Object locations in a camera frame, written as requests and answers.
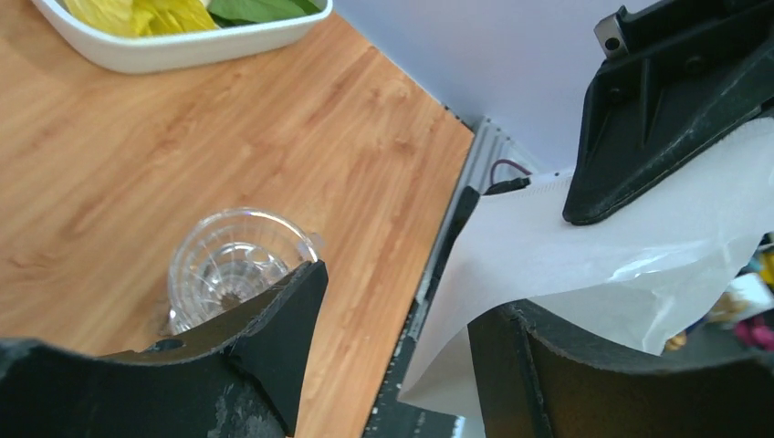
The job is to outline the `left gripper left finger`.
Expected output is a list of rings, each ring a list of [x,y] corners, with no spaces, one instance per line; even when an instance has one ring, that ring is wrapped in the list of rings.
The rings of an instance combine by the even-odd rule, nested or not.
[[[305,262],[267,291],[142,351],[1,342],[4,437],[291,437],[328,284]]]

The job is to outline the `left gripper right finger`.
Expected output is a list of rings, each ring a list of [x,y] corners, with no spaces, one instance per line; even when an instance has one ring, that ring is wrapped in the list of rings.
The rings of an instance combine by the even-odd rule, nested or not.
[[[773,356],[701,325],[654,356],[530,301],[468,325],[489,437],[770,437]]]

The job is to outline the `white paper coffee filter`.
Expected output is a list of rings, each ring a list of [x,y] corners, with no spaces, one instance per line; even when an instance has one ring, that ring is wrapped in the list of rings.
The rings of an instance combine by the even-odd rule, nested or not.
[[[744,124],[597,224],[562,219],[569,186],[555,179],[479,200],[441,275],[402,402],[476,417],[466,327],[523,298],[660,353],[716,303],[773,228],[773,121]]]

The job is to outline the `clear glass dripper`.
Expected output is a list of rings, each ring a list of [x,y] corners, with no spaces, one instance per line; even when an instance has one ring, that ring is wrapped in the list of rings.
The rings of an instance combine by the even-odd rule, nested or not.
[[[193,329],[268,290],[320,257],[321,237],[286,217],[237,207],[205,217],[169,265],[168,330]]]

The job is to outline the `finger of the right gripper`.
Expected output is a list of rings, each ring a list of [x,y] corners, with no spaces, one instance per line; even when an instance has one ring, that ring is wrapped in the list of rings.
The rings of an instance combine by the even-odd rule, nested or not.
[[[770,1],[659,1],[594,29],[605,59],[585,93],[563,207],[597,224],[744,123],[773,113]]]

